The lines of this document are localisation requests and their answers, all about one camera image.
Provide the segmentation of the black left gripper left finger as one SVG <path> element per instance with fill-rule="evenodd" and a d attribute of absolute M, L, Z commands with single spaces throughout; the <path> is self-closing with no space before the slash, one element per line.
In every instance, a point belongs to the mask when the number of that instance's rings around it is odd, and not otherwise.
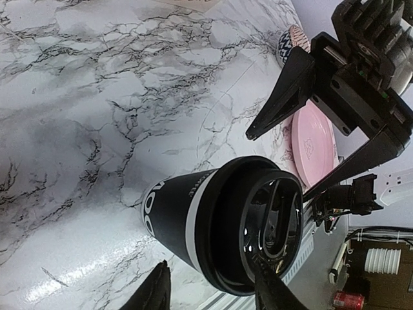
<path fill-rule="evenodd" d="M 121 310 L 170 309 L 171 277 L 166 260 L 158 263 Z"/>

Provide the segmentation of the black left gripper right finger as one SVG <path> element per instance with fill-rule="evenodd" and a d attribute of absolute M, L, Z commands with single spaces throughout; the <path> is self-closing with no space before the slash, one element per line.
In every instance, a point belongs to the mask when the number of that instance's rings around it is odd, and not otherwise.
<path fill-rule="evenodd" d="M 308 310 L 284 284 L 267 261 L 255 261 L 256 309 Z"/>

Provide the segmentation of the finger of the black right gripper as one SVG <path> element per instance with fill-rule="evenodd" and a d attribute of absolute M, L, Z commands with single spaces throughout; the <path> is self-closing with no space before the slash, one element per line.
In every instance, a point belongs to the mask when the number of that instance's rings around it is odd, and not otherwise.
<path fill-rule="evenodd" d="M 402 152 L 403 129 L 392 129 L 385 126 L 332 172 L 311 187 L 304 194 L 303 199 L 311 200 L 331 186 L 391 161 Z"/>

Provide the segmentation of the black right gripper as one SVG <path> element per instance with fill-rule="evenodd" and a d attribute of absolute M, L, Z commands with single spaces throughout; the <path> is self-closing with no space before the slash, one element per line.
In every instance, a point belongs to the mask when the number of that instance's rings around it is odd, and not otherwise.
<path fill-rule="evenodd" d="M 256 140 L 313 100 L 337 129 L 367 137 L 355 158 L 396 158 L 412 135 L 412 109 L 401 94 L 412 82 L 410 1 L 342 1 L 332 14 L 336 37 L 294 47 L 275 87 L 247 131 Z"/>

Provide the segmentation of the black paper coffee cup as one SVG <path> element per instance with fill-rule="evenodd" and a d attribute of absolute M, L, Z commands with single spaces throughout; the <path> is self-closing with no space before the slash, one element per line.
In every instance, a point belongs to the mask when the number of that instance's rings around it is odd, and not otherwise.
<path fill-rule="evenodd" d="M 202 195 L 216 169 L 162 180 L 145 194 L 142 220 L 151 236 L 195 270 L 196 217 Z"/>

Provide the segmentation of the black plastic cup lid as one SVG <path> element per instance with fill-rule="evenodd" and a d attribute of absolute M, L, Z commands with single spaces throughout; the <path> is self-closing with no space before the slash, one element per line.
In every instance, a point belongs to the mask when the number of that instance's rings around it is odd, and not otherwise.
<path fill-rule="evenodd" d="M 201 272 L 216 289 L 254 294 L 258 262 L 283 276 L 303 235 L 299 180 L 261 156 L 245 156 L 219 168 L 201 196 L 195 244 Z"/>

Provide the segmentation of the white paper gift bag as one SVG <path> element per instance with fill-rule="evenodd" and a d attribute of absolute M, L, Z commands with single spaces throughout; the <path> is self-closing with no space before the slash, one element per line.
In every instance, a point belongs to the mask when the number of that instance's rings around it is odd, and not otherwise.
<path fill-rule="evenodd" d="M 205 13 L 221 0 L 157 0 L 157 2 Z"/>

